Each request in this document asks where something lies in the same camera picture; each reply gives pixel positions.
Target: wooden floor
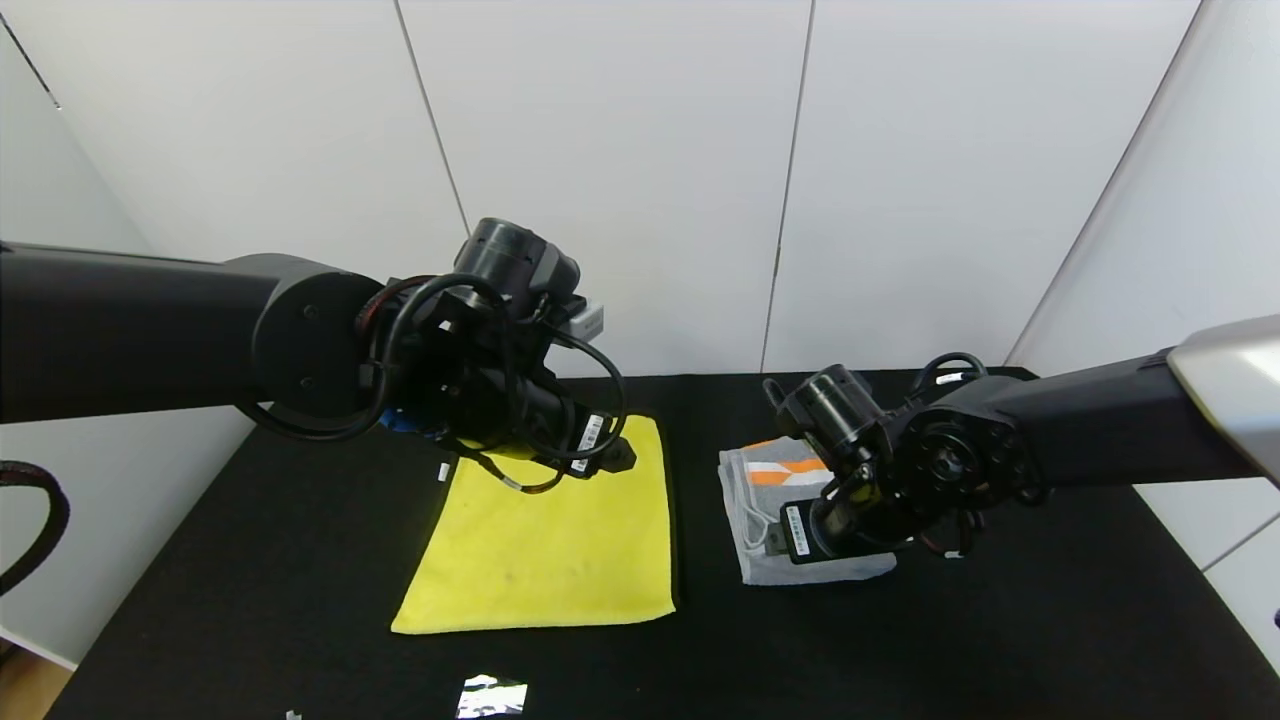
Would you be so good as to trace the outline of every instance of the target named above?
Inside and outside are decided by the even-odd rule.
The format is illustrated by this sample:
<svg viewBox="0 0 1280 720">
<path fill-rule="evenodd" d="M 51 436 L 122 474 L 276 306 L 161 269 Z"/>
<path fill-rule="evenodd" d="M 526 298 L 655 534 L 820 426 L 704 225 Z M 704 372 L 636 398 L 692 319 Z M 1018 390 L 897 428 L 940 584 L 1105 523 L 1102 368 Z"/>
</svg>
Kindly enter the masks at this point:
<svg viewBox="0 0 1280 720">
<path fill-rule="evenodd" d="M 24 650 L 0 666 L 0 720 L 40 720 L 72 671 Z"/>
</svg>

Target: orange stripe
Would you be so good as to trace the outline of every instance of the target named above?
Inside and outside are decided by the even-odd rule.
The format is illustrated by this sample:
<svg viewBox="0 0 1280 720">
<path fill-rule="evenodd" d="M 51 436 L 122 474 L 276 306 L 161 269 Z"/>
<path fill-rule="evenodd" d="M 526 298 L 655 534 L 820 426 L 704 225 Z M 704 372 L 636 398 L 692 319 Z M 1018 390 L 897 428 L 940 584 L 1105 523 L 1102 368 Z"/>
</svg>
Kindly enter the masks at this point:
<svg viewBox="0 0 1280 720">
<path fill-rule="evenodd" d="M 753 470 L 750 475 L 753 486 L 781 486 L 782 483 L 787 482 L 787 478 L 791 477 L 791 473 L 778 473 L 774 470 Z"/>
<path fill-rule="evenodd" d="M 783 468 L 791 470 L 792 473 L 808 473 L 810 470 L 827 469 L 827 466 L 823 465 L 822 460 L 818 460 L 817 457 L 810 457 L 809 460 L 801 460 L 799 462 L 778 462 L 778 465 L 782 465 Z"/>
</svg>

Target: crumpled foil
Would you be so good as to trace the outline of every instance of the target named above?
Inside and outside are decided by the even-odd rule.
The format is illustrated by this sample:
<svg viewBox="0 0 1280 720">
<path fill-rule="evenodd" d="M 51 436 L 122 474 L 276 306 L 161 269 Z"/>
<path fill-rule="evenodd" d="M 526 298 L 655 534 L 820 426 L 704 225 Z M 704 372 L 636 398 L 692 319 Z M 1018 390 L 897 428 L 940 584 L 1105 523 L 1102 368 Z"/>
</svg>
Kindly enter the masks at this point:
<svg viewBox="0 0 1280 720">
<path fill-rule="evenodd" d="M 518 680 L 476 675 L 462 683 L 458 712 L 454 717 L 488 717 L 490 715 L 520 715 L 525 711 L 525 693 L 529 685 Z"/>
</svg>

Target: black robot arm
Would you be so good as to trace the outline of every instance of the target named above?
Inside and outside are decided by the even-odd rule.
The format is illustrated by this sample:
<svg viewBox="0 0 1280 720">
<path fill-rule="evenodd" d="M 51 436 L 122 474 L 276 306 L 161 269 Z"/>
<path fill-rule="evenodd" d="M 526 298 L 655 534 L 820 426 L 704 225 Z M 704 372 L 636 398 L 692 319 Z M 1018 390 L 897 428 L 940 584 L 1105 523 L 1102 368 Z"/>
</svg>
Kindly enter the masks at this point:
<svg viewBox="0 0 1280 720">
<path fill-rule="evenodd" d="M 1020 380 L 954 354 L 969 359 L 969 382 L 936 397 L 932 365 L 893 410 L 842 365 L 787 395 L 767 380 L 778 428 L 808 441 L 835 477 L 815 500 L 783 507 L 776 547 L 785 541 L 797 564 L 913 543 L 956 557 L 983 529 L 982 511 L 1007 498 L 1036 506 L 1055 488 L 1267 474 L 1197 404 L 1169 355 Z M 943 543 L 936 529 L 948 519 L 955 542 Z"/>
<path fill-rule="evenodd" d="M 576 477 L 621 470 L 635 461 L 625 407 L 576 402 L 544 365 L 553 342 L 584 348 L 622 389 L 588 345 L 600 309 L 577 282 L 554 245 L 493 218 L 451 273 L 388 286 L 287 255 L 211 264 L 6 245 L 0 421 L 236 405 L 301 439 L 381 421 Z"/>
</svg>

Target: panel seam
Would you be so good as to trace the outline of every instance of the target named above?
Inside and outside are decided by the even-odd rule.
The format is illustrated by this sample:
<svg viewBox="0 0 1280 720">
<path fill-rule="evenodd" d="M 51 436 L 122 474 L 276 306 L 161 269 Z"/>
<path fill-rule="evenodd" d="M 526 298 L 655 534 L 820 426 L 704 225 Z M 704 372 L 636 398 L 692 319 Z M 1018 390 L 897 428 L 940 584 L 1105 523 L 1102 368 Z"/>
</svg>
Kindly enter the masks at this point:
<svg viewBox="0 0 1280 720">
<path fill-rule="evenodd" d="M 31 55 L 27 55 L 27 49 L 22 46 L 22 41 L 18 40 L 17 35 L 14 35 L 13 28 L 9 27 L 9 20 L 6 20 L 3 14 L 0 14 L 0 26 L 4 26 L 4 31 L 9 33 L 9 40 L 13 41 L 14 47 L 17 47 L 18 53 L 22 54 L 22 59 L 27 61 L 27 67 L 31 68 L 31 72 L 36 76 L 36 79 L 40 81 L 40 87 L 45 88 L 45 95 L 47 95 L 49 100 L 52 101 L 54 108 L 61 110 L 63 109 L 61 102 L 58 101 L 58 97 L 54 95 L 54 91 L 49 90 L 49 83 L 45 82 L 45 76 L 40 74 L 40 70 L 36 68 L 36 63 L 31 61 Z"/>
<path fill-rule="evenodd" d="M 1280 520 L 1280 512 L 1276 512 L 1275 515 L 1272 515 L 1268 520 L 1266 520 L 1265 523 L 1262 523 L 1261 525 L 1258 525 L 1257 528 L 1254 528 L 1252 533 L 1244 536 L 1235 544 L 1233 544 L 1231 547 L 1226 548 L 1226 551 L 1224 551 L 1222 555 L 1219 555 L 1208 565 L 1204 565 L 1203 568 L 1201 568 L 1201 573 L 1208 573 L 1210 570 L 1212 570 L 1215 565 L 1217 565 L 1219 562 L 1226 560 L 1228 556 L 1230 556 L 1236 550 L 1240 550 L 1242 547 L 1244 547 L 1244 544 L 1248 543 L 1251 539 L 1258 537 L 1262 533 L 1262 530 L 1270 528 L 1276 520 Z"/>
<path fill-rule="evenodd" d="M 804 82 L 809 73 L 809 46 L 813 44 L 813 15 L 817 0 L 809 0 L 809 27 L 804 36 L 804 58 L 800 61 L 800 88 L 796 91 L 796 114 L 791 124 L 791 150 L 787 154 L 787 178 L 782 184 L 782 213 L 778 217 L 778 242 L 773 250 L 773 277 L 769 281 L 769 305 L 764 313 L 764 342 L 760 343 L 760 372 L 769 351 L 769 327 L 773 324 L 773 296 L 778 290 L 778 269 L 782 266 L 782 231 L 787 224 L 787 202 L 791 199 L 791 170 L 796 160 L 796 135 L 800 131 L 800 108 L 804 104 Z"/>
<path fill-rule="evenodd" d="M 422 96 L 422 106 L 426 108 L 426 119 L 431 123 L 431 133 L 435 136 L 435 146 L 440 151 L 440 161 L 444 163 L 444 174 L 449 178 L 449 188 L 453 191 L 453 201 L 458 205 L 458 217 L 462 219 L 462 233 L 471 233 L 471 223 L 467 222 L 467 211 L 462 208 L 462 195 L 458 193 L 458 183 L 453 179 L 453 168 L 449 165 L 449 156 L 444 151 L 444 141 L 440 138 L 440 124 L 435 122 L 435 113 L 431 110 L 431 99 L 426 94 L 426 83 L 422 82 L 422 70 L 417 64 L 417 54 L 413 53 L 413 41 L 408 36 L 408 26 L 404 24 L 404 12 L 401 9 L 401 0 L 393 0 L 396 5 L 396 19 L 399 20 L 401 35 L 404 37 L 404 49 L 408 50 L 408 61 L 413 67 L 413 77 L 417 79 L 417 90 Z"/>
<path fill-rule="evenodd" d="M 1139 137 L 1143 135 L 1149 124 L 1152 109 L 1160 101 L 1161 96 L 1166 92 L 1170 78 L 1174 76 L 1174 68 L 1185 61 L 1184 49 L 1187 47 L 1188 40 L 1192 37 L 1196 26 L 1201 18 L 1201 12 L 1204 9 L 1207 0 L 1201 0 L 1196 5 L 1196 12 L 1192 13 L 1190 22 L 1187 23 L 1187 29 L 1183 31 L 1181 40 L 1178 41 L 1178 47 L 1174 50 L 1174 56 L 1169 59 L 1169 67 L 1165 68 L 1165 73 L 1160 77 L 1160 82 L 1156 85 L 1156 91 L 1151 94 L 1151 100 L 1147 102 L 1147 109 L 1143 110 L 1142 118 L 1138 120 L 1138 126 L 1133 131 L 1133 136 L 1129 138 L 1128 145 L 1125 145 L 1124 152 L 1120 154 L 1120 159 L 1116 160 L 1115 168 L 1111 169 L 1111 176 L 1107 177 L 1107 182 L 1102 186 L 1102 192 L 1098 193 L 1097 202 L 1089 210 L 1089 215 L 1084 219 L 1084 224 L 1080 225 L 1080 232 L 1076 233 L 1075 240 L 1071 242 L 1071 247 L 1068 249 L 1066 255 L 1062 258 L 1062 263 L 1057 266 L 1053 273 L 1053 279 L 1048 282 L 1048 287 L 1044 288 L 1044 293 L 1041 296 L 1039 301 L 1036 304 L 1036 309 L 1032 310 L 1030 316 L 1027 319 L 1027 324 L 1023 325 L 1020 333 L 1018 333 L 1018 340 L 1014 341 L 1014 346 L 1009 350 L 1009 355 L 1005 356 L 1005 365 L 1010 365 L 1016 356 L 1027 345 L 1028 336 L 1036 320 L 1044 314 L 1046 306 L 1050 304 L 1050 297 L 1053 291 L 1062 283 L 1064 277 L 1070 272 L 1070 268 L 1079 261 L 1083 249 L 1089 245 L 1084 238 L 1089 234 L 1093 224 L 1098 219 L 1098 210 L 1107 201 L 1108 196 L 1115 191 L 1116 179 L 1120 177 L 1121 172 L 1126 167 L 1133 154 L 1133 149 L 1138 145 Z"/>
</svg>

